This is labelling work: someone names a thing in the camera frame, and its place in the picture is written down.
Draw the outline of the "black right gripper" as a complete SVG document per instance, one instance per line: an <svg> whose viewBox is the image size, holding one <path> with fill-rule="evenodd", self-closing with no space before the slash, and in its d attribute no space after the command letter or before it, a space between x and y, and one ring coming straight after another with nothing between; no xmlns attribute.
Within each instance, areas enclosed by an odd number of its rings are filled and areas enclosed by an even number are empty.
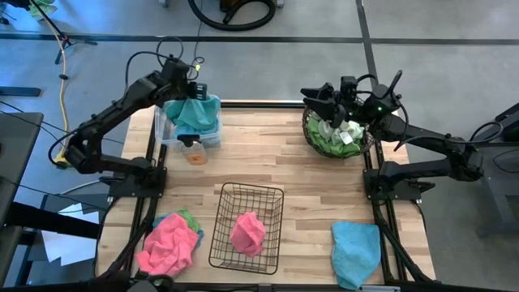
<svg viewBox="0 0 519 292"><path fill-rule="evenodd" d="M320 88L302 88L304 104L321 118L332 118L332 127L338 128L343 122L367 124L367 118L361 113L363 103L358 97L332 94L334 87L325 83Z"/></svg>

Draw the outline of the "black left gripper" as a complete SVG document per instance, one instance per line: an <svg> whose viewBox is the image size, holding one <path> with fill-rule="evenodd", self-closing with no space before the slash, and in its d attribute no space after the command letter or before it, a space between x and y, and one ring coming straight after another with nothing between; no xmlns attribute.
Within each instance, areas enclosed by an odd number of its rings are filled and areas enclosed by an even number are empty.
<svg viewBox="0 0 519 292"><path fill-rule="evenodd" d="M191 82L187 78L190 67L179 59L168 59L164 65L164 77L169 85L167 89L170 100L207 100L207 84Z"/></svg>

